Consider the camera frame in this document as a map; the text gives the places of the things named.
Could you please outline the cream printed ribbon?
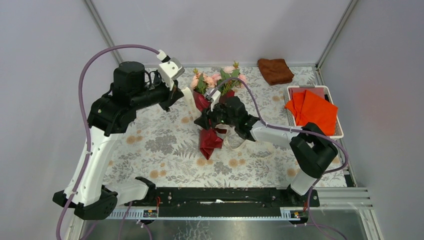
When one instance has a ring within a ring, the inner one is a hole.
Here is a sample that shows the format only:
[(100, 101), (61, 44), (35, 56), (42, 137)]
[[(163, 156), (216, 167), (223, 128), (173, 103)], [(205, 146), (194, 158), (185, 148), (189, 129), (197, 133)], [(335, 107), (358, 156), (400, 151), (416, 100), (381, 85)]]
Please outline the cream printed ribbon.
[[(201, 112), (197, 109), (196, 104), (195, 104), (195, 99), (192, 93), (192, 90), (189, 87), (185, 87), (182, 90), (182, 93), (184, 95), (184, 101), (187, 104), (187, 106), (190, 108), (190, 112), (191, 115), (193, 116), (193, 118), (195, 117), (199, 117), (201, 115)], [(218, 130), (226, 130), (225, 133), (221, 133), (221, 136), (224, 137), (223, 138), (223, 145), (232, 150), (232, 151), (241, 151), (247, 144), (247, 141), (244, 140), (239, 146), (237, 147), (232, 147), (230, 145), (229, 142), (229, 135), (231, 133), (231, 129), (229, 126), (226, 125), (219, 125), (218, 126)]]

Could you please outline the pink fake flower bouquet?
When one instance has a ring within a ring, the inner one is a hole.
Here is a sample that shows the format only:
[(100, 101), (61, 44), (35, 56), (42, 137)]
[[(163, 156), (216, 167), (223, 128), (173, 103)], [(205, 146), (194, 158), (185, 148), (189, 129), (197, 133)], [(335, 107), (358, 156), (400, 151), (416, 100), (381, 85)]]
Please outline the pink fake flower bouquet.
[(219, 88), (222, 96), (229, 93), (234, 87), (243, 87), (244, 85), (241, 82), (247, 82), (246, 76), (241, 73), (239, 63), (236, 61), (234, 61), (231, 66), (223, 67), (212, 75), (207, 75), (206, 73), (199, 71), (197, 68), (194, 68), (193, 73), (194, 76), (192, 78), (190, 88), (199, 94), (205, 94), (207, 90), (214, 89), (224, 80), (229, 78), (238, 78), (240, 80), (233, 79), (224, 83)]

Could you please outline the dark red wrapping paper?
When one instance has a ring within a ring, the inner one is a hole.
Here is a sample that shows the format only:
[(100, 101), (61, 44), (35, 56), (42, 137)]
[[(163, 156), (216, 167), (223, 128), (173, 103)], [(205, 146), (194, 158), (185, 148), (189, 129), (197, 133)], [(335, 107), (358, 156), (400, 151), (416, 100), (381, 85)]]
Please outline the dark red wrapping paper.
[[(210, 102), (199, 92), (193, 92), (193, 98), (196, 108), (202, 112), (210, 106)], [(226, 134), (227, 130), (222, 128), (201, 129), (199, 134), (199, 150), (206, 160), (209, 160), (215, 149), (221, 149), (224, 140), (217, 134)]]

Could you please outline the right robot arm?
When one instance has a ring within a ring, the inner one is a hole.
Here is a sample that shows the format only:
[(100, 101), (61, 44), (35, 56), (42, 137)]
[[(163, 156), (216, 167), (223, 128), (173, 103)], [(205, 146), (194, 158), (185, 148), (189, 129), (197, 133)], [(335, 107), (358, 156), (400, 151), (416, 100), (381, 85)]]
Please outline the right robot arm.
[(286, 193), (287, 201), (293, 206), (307, 199), (307, 192), (339, 153), (333, 140), (316, 124), (307, 123), (303, 127), (265, 124), (261, 118), (249, 114), (236, 96), (204, 109), (194, 123), (205, 130), (227, 125), (244, 140), (290, 148), (300, 167)]

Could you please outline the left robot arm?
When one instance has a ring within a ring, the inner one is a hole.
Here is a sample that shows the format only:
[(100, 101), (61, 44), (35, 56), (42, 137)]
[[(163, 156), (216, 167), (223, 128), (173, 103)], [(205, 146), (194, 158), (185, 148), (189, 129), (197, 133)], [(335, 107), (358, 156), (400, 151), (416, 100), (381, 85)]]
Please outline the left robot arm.
[(155, 184), (144, 177), (104, 184), (108, 163), (119, 140), (136, 119), (137, 111), (153, 106), (169, 111), (183, 97), (178, 77), (184, 67), (170, 59), (159, 64), (154, 79), (146, 81), (142, 63), (126, 61), (113, 72), (107, 93), (97, 99), (86, 117), (89, 136), (70, 185), (53, 195), (53, 202), (69, 207), (82, 220), (104, 220), (115, 207), (129, 202), (148, 206), (155, 201)]

